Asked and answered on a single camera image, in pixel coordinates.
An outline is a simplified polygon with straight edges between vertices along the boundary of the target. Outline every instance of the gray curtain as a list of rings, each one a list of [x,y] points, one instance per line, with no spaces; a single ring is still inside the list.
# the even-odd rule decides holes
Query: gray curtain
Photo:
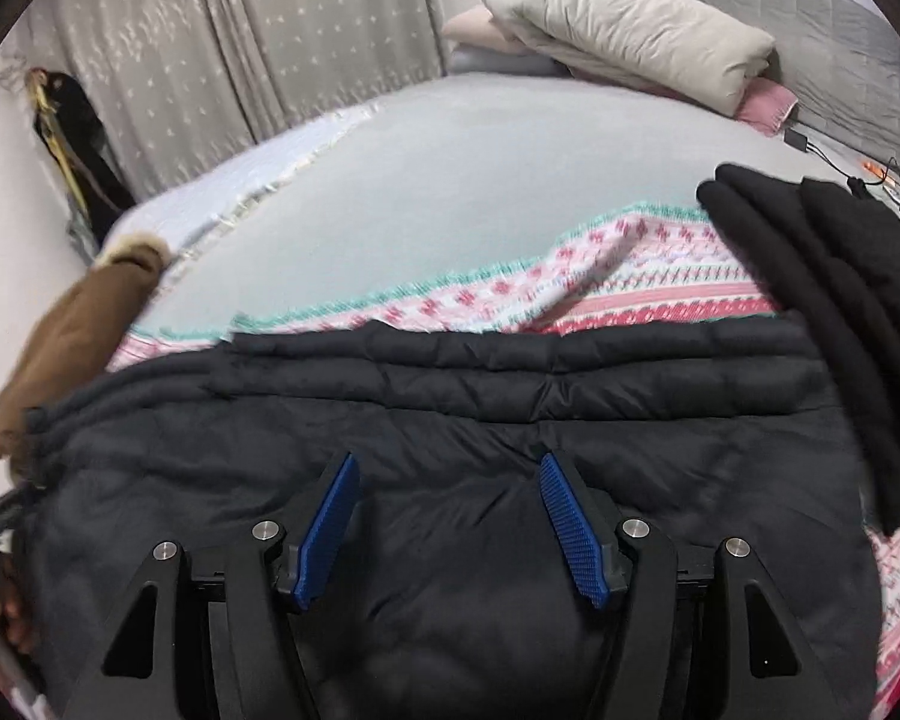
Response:
[[[138,199],[322,113],[442,74],[437,0],[37,0]]]

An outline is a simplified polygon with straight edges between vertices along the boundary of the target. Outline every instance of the brown coat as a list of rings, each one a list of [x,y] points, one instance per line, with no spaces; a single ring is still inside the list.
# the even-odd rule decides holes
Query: brown coat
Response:
[[[23,469],[27,409],[52,403],[96,378],[143,311],[170,260],[152,236],[117,241],[40,320],[0,392],[0,460]]]

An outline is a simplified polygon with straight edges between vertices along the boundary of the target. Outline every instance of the gray bed sheet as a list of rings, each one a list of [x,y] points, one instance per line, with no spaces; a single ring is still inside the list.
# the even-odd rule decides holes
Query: gray bed sheet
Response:
[[[841,180],[816,157],[674,100],[470,74],[403,90],[188,266],[138,323],[200,337],[448,271],[543,255],[636,202],[696,207],[722,162]]]

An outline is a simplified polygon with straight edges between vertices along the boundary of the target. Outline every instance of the quilted headboard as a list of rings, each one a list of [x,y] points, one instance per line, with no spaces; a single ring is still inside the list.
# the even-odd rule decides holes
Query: quilted headboard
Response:
[[[900,37],[852,0],[701,0],[775,36],[770,77],[800,99],[797,118],[900,163]]]

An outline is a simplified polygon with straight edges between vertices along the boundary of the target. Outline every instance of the beige pillow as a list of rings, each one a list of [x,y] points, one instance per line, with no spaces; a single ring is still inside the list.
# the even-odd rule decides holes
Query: beige pillow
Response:
[[[477,5],[449,20],[443,26],[442,34],[447,40],[495,52],[533,53],[514,33],[497,23],[484,5]]]

